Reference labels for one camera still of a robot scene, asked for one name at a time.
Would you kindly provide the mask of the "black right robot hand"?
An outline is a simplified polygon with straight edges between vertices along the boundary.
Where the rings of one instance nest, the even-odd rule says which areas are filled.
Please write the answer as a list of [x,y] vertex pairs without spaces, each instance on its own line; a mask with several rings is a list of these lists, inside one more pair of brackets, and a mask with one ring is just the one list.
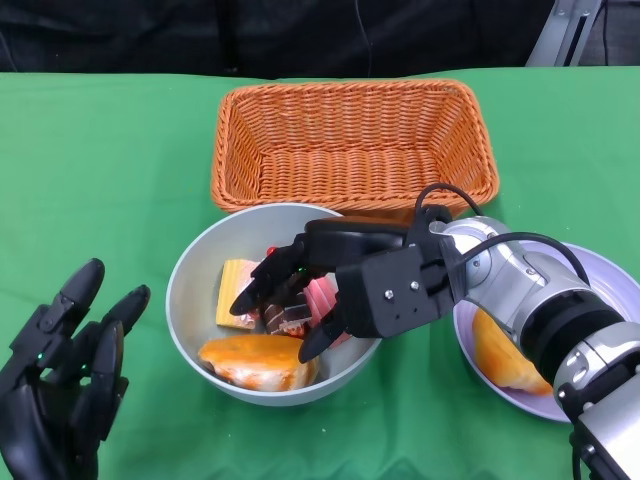
[[281,308],[313,280],[332,273],[338,286],[336,303],[311,328],[298,358],[307,363],[342,334],[356,338],[390,338],[418,325],[422,311],[410,291],[411,259],[401,251],[408,227],[357,217],[313,220],[291,244],[274,248],[251,272],[250,283],[229,312],[263,313]]

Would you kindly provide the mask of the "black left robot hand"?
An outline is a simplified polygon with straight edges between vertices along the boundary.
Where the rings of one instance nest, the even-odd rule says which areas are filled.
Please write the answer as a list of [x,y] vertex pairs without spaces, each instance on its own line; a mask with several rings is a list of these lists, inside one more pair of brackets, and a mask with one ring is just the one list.
[[95,479],[98,449],[129,386],[124,339],[151,291],[140,285],[86,322],[104,279],[92,258],[12,341],[1,370],[1,455],[15,479]]

